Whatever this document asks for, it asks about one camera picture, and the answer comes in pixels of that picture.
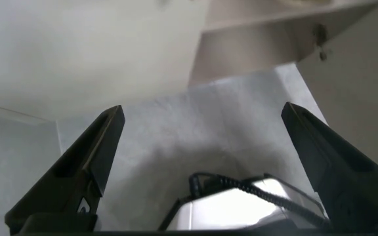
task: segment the black cable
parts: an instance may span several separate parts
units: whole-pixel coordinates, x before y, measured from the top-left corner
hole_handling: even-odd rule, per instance
[[[202,195],[202,187],[200,183],[200,179],[196,175],[192,175],[189,178],[189,189],[190,189],[190,196],[193,199],[198,199]]]
[[[315,205],[318,206],[318,208],[320,209],[320,211],[321,211],[322,213],[325,212],[325,210],[324,210],[324,208],[323,208],[323,206],[322,206],[321,203],[319,203],[317,200],[315,200],[315,199],[312,198],[311,196],[307,195],[307,193],[301,191],[299,188],[297,188],[297,187],[295,187],[295,186],[292,186],[291,184],[288,184],[286,181],[284,181],[284,180],[282,180],[282,179],[280,179],[280,178],[278,178],[278,177],[276,177],[276,176],[273,176],[273,175],[271,175],[271,174],[269,174],[269,173],[264,173],[263,176],[264,176],[265,178],[271,178],[271,179],[277,180],[278,182],[281,182],[283,185],[285,185],[285,186],[291,188],[293,191],[297,192],[298,194],[300,194],[300,195],[302,195],[303,197],[307,198],[308,200],[312,201]]]
[[[241,182],[239,180],[235,180],[227,176],[222,176],[219,174],[211,174],[211,173],[206,173],[206,172],[197,172],[191,175],[190,179],[197,178],[198,176],[208,176],[212,178],[218,178],[223,187],[235,187],[246,193],[256,195],[257,197],[260,197],[261,199],[264,199],[265,201],[269,203],[275,204],[278,207],[285,208],[291,212],[294,212],[295,214],[298,214],[299,216],[303,217],[305,220],[310,222],[312,225],[320,229],[331,228],[330,223],[326,219],[321,218],[320,216],[318,216],[311,210],[301,205],[298,205],[297,203],[294,203],[286,198],[265,192],[261,190],[260,188],[254,186],[253,184]]]

